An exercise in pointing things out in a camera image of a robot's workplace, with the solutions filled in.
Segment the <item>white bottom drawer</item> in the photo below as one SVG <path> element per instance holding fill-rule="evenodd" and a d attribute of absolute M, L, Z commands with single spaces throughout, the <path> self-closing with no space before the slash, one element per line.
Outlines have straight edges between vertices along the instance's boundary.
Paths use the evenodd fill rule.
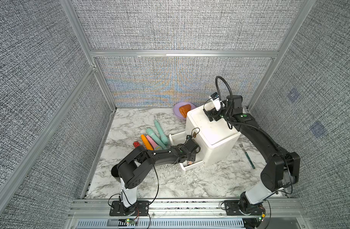
<path fill-rule="evenodd" d="M 169 139 L 172 146 L 183 144 L 186 141 L 186 132 L 184 131 L 173 135 L 170 134 Z M 179 163 L 179 167 L 183 173 L 186 173 L 189 170 L 201 167 L 202 165 L 204 165 L 202 153 L 198 153 L 196 155 L 196 161 L 193 162 L 192 164 L 189 164 L 188 161 Z"/>

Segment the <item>teal toy microphone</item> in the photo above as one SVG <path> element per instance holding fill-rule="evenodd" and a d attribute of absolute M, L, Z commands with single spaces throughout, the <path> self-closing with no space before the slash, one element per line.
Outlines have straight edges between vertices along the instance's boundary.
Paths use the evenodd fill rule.
<path fill-rule="evenodd" d="M 159 146 L 162 147 L 162 149 L 167 148 L 166 145 L 160 140 L 160 138 L 156 135 L 156 133 L 152 129 L 148 128 L 146 132 Z"/>
<path fill-rule="evenodd" d="M 167 136 L 165 135 L 160 123 L 157 120 L 154 120 L 154 123 L 155 123 L 156 129 L 159 132 L 160 140 L 162 141 L 162 143 L 166 146 L 169 145 L 169 140 L 168 140 Z"/>

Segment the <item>white plastic drawer cabinet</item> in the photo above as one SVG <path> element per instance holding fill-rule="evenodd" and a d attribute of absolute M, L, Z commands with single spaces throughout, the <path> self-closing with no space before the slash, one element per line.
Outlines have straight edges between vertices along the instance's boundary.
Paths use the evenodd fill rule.
<path fill-rule="evenodd" d="M 205 167 L 225 160 L 241 135 L 235 128 L 229 129 L 223 118 L 209 121 L 203 110 L 213 108 L 213 103 L 209 102 L 189 111 L 186 118 L 186 134 L 196 133 L 195 142 L 201 147 L 196 162 L 202 161 Z"/>

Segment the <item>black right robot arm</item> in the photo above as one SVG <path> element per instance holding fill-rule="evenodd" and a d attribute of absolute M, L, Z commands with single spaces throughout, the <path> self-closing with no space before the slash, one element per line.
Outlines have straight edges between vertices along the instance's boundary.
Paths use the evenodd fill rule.
<path fill-rule="evenodd" d="M 235 128 L 248 138 L 266 161 L 260 174 L 261 181 L 240 195 L 239 211 L 249 215 L 261 208 L 262 203 L 270 196 L 285 188 L 293 188 L 299 180 L 300 156 L 277 144 L 251 114 L 243 111 L 242 96 L 227 96 L 222 101 L 218 93 L 213 93 L 208 100 L 214 105 L 211 110 L 203 110 L 209 120 L 212 122 L 224 119 L 229 128 Z"/>

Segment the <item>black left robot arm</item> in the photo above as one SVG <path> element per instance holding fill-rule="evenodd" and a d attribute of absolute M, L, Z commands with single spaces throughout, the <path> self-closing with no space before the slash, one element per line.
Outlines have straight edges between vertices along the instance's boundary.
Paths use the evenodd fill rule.
<path fill-rule="evenodd" d="M 119 200 L 126 211 L 134 211 L 137 205 L 137 186 L 152 169 L 161 165 L 180 164 L 185 161 L 195 162 L 201 146 L 188 138 L 184 143 L 162 150 L 150 150 L 138 146 L 111 169 L 111 175 L 122 186 Z"/>

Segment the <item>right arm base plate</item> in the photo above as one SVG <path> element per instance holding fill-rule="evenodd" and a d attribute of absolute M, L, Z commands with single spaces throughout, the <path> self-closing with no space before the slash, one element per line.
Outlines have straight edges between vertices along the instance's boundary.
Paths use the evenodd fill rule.
<path fill-rule="evenodd" d="M 262 216 L 266 213 L 262 204 L 252 205 L 244 200 L 226 200 L 223 205 L 228 216 Z"/>

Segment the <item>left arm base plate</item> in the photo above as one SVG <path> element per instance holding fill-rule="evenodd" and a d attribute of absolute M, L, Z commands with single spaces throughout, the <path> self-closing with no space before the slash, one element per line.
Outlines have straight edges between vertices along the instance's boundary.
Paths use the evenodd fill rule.
<path fill-rule="evenodd" d="M 147 216 L 149 210 L 149 201 L 137 201 L 130 207 L 125 207 L 121 201 L 112 201 L 109 216 L 124 217 L 124 216 Z"/>

